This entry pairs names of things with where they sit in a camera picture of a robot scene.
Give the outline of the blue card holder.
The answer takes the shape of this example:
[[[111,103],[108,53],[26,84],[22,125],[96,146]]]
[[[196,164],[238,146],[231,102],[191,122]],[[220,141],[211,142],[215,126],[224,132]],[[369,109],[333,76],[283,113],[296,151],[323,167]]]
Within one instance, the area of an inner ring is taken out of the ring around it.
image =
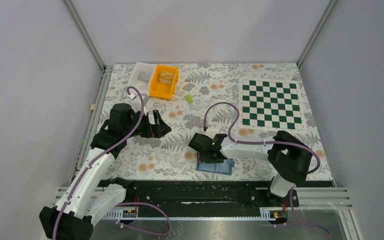
[[[200,172],[230,176],[232,174],[234,166],[235,161],[229,158],[224,159],[221,163],[197,163],[196,170]]]

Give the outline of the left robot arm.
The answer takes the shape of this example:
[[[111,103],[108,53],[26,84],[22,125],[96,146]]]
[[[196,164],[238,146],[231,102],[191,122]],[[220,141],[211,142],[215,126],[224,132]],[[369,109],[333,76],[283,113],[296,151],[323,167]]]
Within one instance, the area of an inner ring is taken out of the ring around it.
[[[158,110],[141,112],[127,103],[110,110],[78,175],[53,207],[43,207],[39,219],[45,235],[53,240],[88,240],[94,226],[118,204],[128,206],[137,199],[131,181],[115,178],[106,190],[91,199],[103,174],[117,159],[131,137],[160,139],[171,132]]]

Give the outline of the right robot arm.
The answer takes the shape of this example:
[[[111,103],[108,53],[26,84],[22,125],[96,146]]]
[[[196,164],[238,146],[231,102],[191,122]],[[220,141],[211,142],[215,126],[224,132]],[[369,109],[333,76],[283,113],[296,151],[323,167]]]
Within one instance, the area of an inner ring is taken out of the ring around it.
[[[313,157],[307,146],[283,130],[272,138],[257,141],[232,140],[225,133],[214,137],[195,133],[188,146],[197,151],[203,163],[235,158],[268,161],[277,172],[266,193],[267,201],[273,206],[281,205],[293,186],[306,181]]]

